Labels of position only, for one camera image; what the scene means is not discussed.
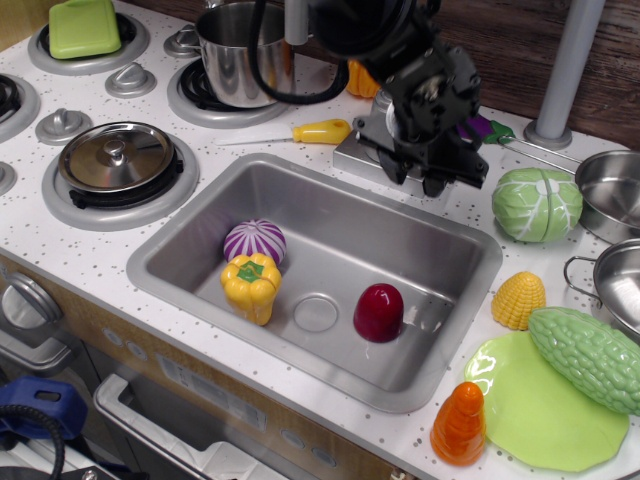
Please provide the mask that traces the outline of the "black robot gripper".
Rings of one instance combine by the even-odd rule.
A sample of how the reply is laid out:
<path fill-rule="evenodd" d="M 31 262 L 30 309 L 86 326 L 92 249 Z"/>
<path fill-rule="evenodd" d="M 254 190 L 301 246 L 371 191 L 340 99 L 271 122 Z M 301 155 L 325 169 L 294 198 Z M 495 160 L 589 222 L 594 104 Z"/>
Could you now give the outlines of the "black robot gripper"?
<path fill-rule="evenodd" d="M 442 74 L 415 83 L 394 76 L 381 90 L 392 100 L 397 131 L 393 146 L 375 139 L 372 120 L 359 116 L 358 140 L 375 146 L 379 164 L 387 177 L 402 185 L 408 172 L 418 166 L 423 192 L 439 197 L 446 186 L 459 181 L 481 188 L 488 174 L 488 163 L 478 153 L 479 146 L 463 140 L 457 125 L 477 113 L 479 78 L 473 76 L 463 91 Z"/>

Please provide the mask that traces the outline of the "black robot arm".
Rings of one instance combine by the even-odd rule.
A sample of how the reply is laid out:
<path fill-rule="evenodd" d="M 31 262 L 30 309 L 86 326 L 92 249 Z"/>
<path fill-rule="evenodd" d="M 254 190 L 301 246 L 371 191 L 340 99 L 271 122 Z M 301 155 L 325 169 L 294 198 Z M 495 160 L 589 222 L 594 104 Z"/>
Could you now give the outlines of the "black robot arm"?
<path fill-rule="evenodd" d="M 263 79 L 257 48 L 266 4 L 257 1 L 248 58 L 262 91 L 289 104 L 325 102 L 346 88 L 348 63 L 356 60 L 390 100 L 385 113 L 355 119 L 356 139 L 376 152 L 392 182 L 402 184 L 417 168 L 429 197 L 455 181 L 483 185 L 489 166 L 478 152 L 479 135 L 469 125 L 479 111 L 481 78 L 463 49 L 440 39 L 432 22 L 439 2 L 301 1 L 294 7 L 306 35 L 338 58 L 334 80 L 322 92 L 296 95 L 279 92 Z"/>

